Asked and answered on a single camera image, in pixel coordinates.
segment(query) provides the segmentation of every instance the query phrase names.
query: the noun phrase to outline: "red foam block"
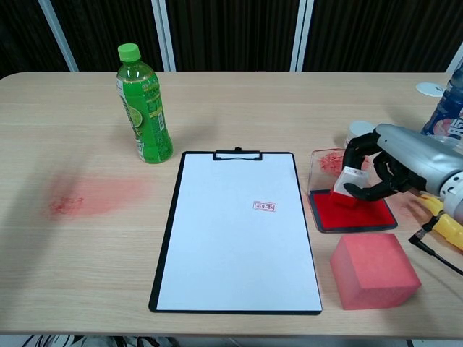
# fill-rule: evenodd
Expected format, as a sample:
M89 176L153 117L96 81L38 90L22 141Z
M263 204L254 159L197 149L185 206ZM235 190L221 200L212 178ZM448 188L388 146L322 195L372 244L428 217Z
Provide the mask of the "red foam block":
M421 286L393 234L343 235L331 269L344 309L396 307Z

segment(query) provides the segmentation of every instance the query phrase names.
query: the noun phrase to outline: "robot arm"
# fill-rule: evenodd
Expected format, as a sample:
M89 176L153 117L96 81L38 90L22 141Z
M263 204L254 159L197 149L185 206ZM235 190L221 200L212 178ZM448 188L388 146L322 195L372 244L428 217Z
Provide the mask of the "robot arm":
M370 134L350 141L343 167L361 169L366 155L382 180L368 188L345 183L344 188L363 200L378 200L412 188L443 199L443 210L463 223L463 155L431 137L390 124L379 124Z

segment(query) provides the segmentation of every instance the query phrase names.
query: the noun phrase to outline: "red ink smudge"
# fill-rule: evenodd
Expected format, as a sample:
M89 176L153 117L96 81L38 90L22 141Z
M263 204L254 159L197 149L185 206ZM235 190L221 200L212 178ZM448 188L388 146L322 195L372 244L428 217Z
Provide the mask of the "red ink smudge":
M48 217L69 220L110 213L146 197L149 181L142 179L60 176L51 185Z
M325 154L322 158L318 159L321 171L331 176L339 176L342 172L343 157L343 150L334 150L328 154ZM369 167L370 161L368 158L365 158L365 161L362 164L362 170L366 171Z

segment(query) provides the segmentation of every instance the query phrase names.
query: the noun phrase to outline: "clipboard clip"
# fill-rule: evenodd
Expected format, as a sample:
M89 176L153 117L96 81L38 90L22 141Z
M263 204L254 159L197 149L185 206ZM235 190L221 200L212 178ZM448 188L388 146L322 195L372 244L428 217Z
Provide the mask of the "clipboard clip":
M259 150L242 150L236 147L234 150L217 150L212 160L255 160L262 161L262 153Z

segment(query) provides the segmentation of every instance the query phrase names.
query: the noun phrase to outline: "bottle label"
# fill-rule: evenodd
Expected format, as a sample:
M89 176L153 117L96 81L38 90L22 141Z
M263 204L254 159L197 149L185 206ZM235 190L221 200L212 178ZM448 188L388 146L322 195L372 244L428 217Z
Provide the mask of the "bottle label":
M160 163L172 154L167 132L159 82L155 75L143 82L116 82L127 117L137 140L142 160Z
M430 120L421 131L425 135L449 136L463 138L463 103L444 94Z

